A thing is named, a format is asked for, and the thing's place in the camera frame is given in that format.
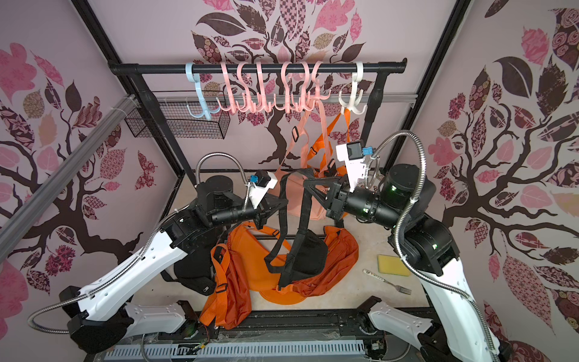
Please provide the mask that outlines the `salmon pink sling bag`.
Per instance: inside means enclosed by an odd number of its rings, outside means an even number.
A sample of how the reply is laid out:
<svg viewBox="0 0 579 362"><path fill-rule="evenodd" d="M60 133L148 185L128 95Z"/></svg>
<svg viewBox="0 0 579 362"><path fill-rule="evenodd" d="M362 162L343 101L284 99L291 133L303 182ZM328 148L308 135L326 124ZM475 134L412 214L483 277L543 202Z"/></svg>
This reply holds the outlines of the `salmon pink sling bag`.
<svg viewBox="0 0 579 362"><path fill-rule="evenodd" d="M322 101L318 101L315 104L320 111L320 114L325 113L324 104ZM308 151L310 147L309 135L306 131L306 125L310 116L312 115L312 111L305 111L302 114L302 118L297 127L292 129L291 140L288 142L288 146L286 148L286 154L282 159L282 163L280 167L275 172L275 176L278 178L278 184L274 187L273 193L275 195L280 194L280 182L283 176L289 176L286 181L286 197L288 199L288 206L287 212L290 215L295 217L299 217L301 214L301 207L302 207L302 200L303 200L303 193L305 191L303 183L306 180L306 177L301 173L290 173L282 171L283 163L288 159L290 153L292 152L294 146L298 143L300 137L304 137L306 140L306 144L300 149L300 169L306 169L311 171L315 177L318 177L318 171L316 171L313 167L310 167L306 162L306 156L308 155Z"/></svg>

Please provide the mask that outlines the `bright orange sling bag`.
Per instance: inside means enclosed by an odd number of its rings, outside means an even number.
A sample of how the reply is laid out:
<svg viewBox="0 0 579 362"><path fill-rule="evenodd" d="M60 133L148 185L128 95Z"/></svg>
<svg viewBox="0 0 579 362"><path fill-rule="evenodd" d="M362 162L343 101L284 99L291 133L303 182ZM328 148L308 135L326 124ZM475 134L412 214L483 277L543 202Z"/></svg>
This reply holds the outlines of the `bright orange sling bag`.
<svg viewBox="0 0 579 362"><path fill-rule="evenodd" d="M349 110L345 110L344 113L339 113L331 122L327 121L325 113L319 115L312 114L312 117L319 119L322 133L310 147L308 155L306 156L306 162L309 162L317 155L321 155L322 158L318 168L318 176L345 176L346 167L336 164L332 141L336 141L337 145L340 146L360 140L359 119L352 121ZM345 131L334 131L339 121L345 122Z"/></svg>

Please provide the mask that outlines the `black sling bag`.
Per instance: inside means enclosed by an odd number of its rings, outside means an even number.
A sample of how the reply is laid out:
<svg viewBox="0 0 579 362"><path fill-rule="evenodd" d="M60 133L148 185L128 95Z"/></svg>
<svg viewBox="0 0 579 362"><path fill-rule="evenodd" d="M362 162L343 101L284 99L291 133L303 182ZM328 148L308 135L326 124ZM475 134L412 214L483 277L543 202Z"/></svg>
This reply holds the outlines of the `black sling bag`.
<svg viewBox="0 0 579 362"><path fill-rule="evenodd" d="M296 172L304 175L306 179L317 178L311 171L306 169L298 169ZM280 275L280 280L277 285L277 289L279 290L298 281L314 278L324 271L328 247L321 237L309 229L313 200L316 199L304 191L301 214L299 216L299 226L293 238L291 248L286 255L284 264L275 266L273 261L279 255L288 233L287 207L278 213L280 223L279 239L264 260L270 273Z"/></svg>

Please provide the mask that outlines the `dark orange backpack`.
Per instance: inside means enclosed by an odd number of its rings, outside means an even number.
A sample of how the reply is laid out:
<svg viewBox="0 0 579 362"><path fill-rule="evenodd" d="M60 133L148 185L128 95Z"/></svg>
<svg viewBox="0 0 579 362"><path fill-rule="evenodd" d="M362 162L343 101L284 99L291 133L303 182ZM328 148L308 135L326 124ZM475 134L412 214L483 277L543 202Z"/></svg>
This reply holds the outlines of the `dark orange backpack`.
<svg viewBox="0 0 579 362"><path fill-rule="evenodd" d="M252 312L250 288L240 255L226 244L211 250L216 287L204 305L200 322L231 330Z"/></svg>

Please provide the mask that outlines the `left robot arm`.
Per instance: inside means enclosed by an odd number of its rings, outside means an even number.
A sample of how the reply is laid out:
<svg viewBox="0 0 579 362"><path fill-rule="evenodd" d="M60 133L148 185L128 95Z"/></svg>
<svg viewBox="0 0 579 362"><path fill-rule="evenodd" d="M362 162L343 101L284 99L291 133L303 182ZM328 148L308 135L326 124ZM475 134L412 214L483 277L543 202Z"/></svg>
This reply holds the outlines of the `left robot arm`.
<svg viewBox="0 0 579 362"><path fill-rule="evenodd" d="M185 307L140 307L130 298L166 268L218 243L227 226L252 221L262 226L287 201L272 194L277 177L258 170L247 176L238 166L246 187L243 196L233 192L232 180L215 175L201 178L205 155L195 170L196 197L162 219L145 245L112 271L82 288L68 287L60 302L33 312L27 324L42 333L67 335L88 354L113 347L135 334L174 333L186 322Z"/></svg>

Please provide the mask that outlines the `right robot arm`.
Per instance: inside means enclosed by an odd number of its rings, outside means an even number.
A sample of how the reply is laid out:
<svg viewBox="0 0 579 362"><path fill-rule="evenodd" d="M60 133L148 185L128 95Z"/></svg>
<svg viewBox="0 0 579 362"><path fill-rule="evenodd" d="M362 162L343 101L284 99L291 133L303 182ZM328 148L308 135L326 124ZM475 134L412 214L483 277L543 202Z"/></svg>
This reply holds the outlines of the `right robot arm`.
<svg viewBox="0 0 579 362"><path fill-rule="evenodd" d="M358 186L359 179L368 179L372 161L398 137L414 143L419 165L393 166L380 192ZM360 143L343 148L350 180L307 176L303 201L316 198L334 220L350 214L390 230L389 244L420 280L438 317L436 321L416 317L377 301L365 312L371 326L402 339L426 361L509 361L513 349L493 333L473 298L452 233L425 212L434 185L426 176L425 148L419 137L398 131L370 156Z"/></svg>

